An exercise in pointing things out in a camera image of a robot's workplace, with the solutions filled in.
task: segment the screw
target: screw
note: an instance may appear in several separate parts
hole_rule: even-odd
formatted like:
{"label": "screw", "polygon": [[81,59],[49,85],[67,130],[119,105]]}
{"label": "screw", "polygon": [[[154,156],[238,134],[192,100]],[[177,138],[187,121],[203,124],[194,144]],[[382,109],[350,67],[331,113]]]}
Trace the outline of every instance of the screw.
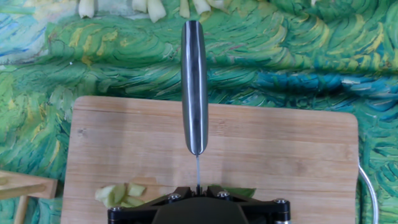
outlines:
{"label": "screw", "polygon": [[169,195],[169,200],[177,200],[177,199],[179,199],[180,197],[181,197],[180,194],[172,193],[172,194]]}
{"label": "screw", "polygon": [[124,207],[122,207],[122,206],[115,206],[115,207],[111,208],[111,210],[114,212],[120,212],[123,209],[124,209]]}
{"label": "screw", "polygon": [[274,200],[274,202],[275,202],[275,203],[286,203],[287,200],[284,199],[284,198],[277,198],[277,199]]}
{"label": "screw", "polygon": [[225,197],[228,197],[228,196],[229,196],[229,192],[226,191],[226,190],[220,191],[220,192],[218,192],[218,194],[217,194],[217,197],[219,197],[219,198],[225,198]]}

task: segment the chopped vegetable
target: chopped vegetable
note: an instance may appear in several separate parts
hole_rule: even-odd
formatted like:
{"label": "chopped vegetable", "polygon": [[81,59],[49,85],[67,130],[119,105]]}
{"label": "chopped vegetable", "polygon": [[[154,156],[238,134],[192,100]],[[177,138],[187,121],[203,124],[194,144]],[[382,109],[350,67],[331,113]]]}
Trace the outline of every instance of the chopped vegetable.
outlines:
{"label": "chopped vegetable", "polygon": [[195,5],[195,9],[197,10],[197,13],[200,15],[203,12],[210,12],[211,7],[210,5],[206,2],[206,0],[192,0],[193,4]]}
{"label": "chopped vegetable", "polygon": [[216,9],[225,10],[224,0],[207,0],[207,3]]}
{"label": "chopped vegetable", "polygon": [[132,0],[132,9],[147,13],[147,0]]}
{"label": "chopped vegetable", "polygon": [[126,194],[126,185],[119,184],[115,186],[115,188],[113,189],[113,193],[114,193],[114,203],[118,204]]}
{"label": "chopped vegetable", "polygon": [[114,206],[114,194],[112,193],[116,185],[110,185],[98,189],[95,192],[95,200],[104,203],[105,207],[110,208]]}
{"label": "chopped vegetable", "polygon": [[139,197],[142,195],[144,190],[145,190],[145,187],[143,187],[141,185],[137,185],[133,182],[130,182],[129,186],[127,187],[127,194],[130,196]]}
{"label": "chopped vegetable", "polygon": [[125,208],[133,208],[134,207],[133,205],[130,205],[129,203],[126,203],[126,202],[120,203],[120,206],[125,207]]}
{"label": "chopped vegetable", "polygon": [[253,197],[254,193],[256,193],[257,190],[257,189],[238,188],[238,187],[222,187],[222,188],[224,188],[228,192],[239,194],[245,197]]}
{"label": "chopped vegetable", "polygon": [[148,13],[153,23],[166,16],[161,0],[148,0]]}
{"label": "chopped vegetable", "polygon": [[132,196],[127,196],[125,199],[123,199],[123,202],[132,205],[133,207],[140,206],[145,203],[143,200],[139,200],[138,198],[134,198]]}
{"label": "chopped vegetable", "polygon": [[180,0],[180,16],[187,19],[191,16],[188,0]]}
{"label": "chopped vegetable", "polygon": [[79,2],[80,18],[94,16],[94,0],[80,0]]}
{"label": "chopped vegetable", "polygon": [[117,205],[126,194],[126,185],[110,185],[98,189],[95,192],[95,200],[104,203],[105,207],[110,208]]}

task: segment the cutting board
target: cutting board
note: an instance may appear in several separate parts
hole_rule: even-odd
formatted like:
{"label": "cutting board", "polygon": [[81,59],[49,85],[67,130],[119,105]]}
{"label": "cutting board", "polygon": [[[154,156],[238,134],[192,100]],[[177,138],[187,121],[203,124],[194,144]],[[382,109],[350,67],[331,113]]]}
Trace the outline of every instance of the cutting board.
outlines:
{"label": "cutting board", "polygon": [[[200,156],[203,185],[257,188],[291,202],[292,223],[355,223],[358,123],[352,114],[209,105]],[[95,190],[135,181],[144,200],[196,185],[177,101],[84,96],[76,100],[62,224],[106,223]]]}

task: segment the green leaf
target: green leaf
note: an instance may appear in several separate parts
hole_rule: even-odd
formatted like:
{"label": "green leaf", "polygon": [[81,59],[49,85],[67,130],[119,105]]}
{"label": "green leaf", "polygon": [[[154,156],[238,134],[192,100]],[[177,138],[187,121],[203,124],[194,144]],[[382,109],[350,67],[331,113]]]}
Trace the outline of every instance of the green leaf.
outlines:
{"label": "green leaf", "polygon": [[254,193],[256,193],[257,189],[247,189],[247,188],[239,188],[239,187],[222,187],[228,192],[234,193],[234,194],[239,194],[245,197],[253,197]]}

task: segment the black plastic mount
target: black plastic mount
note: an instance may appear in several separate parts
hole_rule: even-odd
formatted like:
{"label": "black plastic mount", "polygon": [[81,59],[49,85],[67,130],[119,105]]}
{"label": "black plastic mount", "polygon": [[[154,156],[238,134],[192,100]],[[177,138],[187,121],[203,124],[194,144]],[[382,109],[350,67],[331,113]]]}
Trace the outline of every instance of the black plastic mount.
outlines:
{"label": "black plastic mount", "polygon": [[108,224],[274,224],[289,220],[289,201],[263,202],[225,194],[219,186],[209,186],[200,195],[190,187],[177,187],[170,195],[141,206],[108,210]]}

